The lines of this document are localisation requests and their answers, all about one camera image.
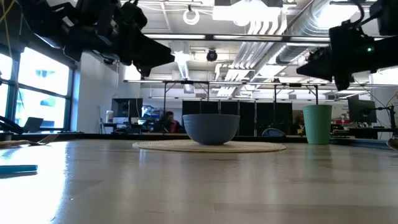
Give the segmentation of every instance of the round woven placemat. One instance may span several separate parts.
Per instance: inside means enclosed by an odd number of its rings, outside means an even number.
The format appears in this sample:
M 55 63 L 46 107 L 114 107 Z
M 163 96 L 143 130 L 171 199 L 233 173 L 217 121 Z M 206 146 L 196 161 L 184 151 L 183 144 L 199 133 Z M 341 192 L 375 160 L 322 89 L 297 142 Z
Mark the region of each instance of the round woven placemat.
M 204 146 L 192 140 L 143 141 L 132 145 L 136 149 L 173 152 L 277 152 L 285 150 L 281 144 L 268 142 L 230 141 L 221 146 Z

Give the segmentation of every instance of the person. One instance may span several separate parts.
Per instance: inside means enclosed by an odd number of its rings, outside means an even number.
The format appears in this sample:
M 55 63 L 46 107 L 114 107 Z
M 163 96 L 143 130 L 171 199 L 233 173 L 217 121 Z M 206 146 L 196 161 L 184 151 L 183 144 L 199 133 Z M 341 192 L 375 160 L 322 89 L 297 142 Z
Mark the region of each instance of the person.
M 181 124 L 178 121 L 174 120 L 174 113 L 172 111 L 168 111 L 166 112 L 165 116 L 157 123 L 156 131 L 166 131 L 166 133 L 179 133 L 181 128 Z
M 303 129 L 304 129 L 304 115 L 298 114 L 295 117 L 293 125 L 290 127 L 290 134 L 298 135 L 299 132 L 297 130 L 303 130 Z

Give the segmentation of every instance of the laptop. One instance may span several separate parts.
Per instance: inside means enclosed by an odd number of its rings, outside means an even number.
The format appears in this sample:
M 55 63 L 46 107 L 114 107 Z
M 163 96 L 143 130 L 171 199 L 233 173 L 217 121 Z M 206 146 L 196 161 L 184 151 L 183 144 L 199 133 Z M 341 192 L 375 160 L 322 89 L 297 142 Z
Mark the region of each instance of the laptop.
M 24 126 L 24 130 L 28 133 L 36 133 L 40 130 L 40 126 L 42 125 L 42 123 L 43 118 L 28 117 Z

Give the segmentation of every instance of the green cup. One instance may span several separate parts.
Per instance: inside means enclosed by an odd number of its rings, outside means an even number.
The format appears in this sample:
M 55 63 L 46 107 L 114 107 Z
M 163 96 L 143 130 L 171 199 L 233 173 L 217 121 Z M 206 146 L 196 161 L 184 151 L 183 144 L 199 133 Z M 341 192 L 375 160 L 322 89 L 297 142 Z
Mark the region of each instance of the green cup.
M 309 144 L 329 144 L 331 105 L 304 106 L 305 134 Z

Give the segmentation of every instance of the security camera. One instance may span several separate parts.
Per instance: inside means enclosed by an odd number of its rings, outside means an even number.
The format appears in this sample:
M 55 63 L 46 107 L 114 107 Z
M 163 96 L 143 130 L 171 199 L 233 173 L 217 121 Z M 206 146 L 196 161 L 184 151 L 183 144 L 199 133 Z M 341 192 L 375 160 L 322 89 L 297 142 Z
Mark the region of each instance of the security camera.
M 210 49 L 209 52 L 207 53 L 207 61 L 208 62 L 214 62 L 217 60 L 217 53 L 216 50 Z

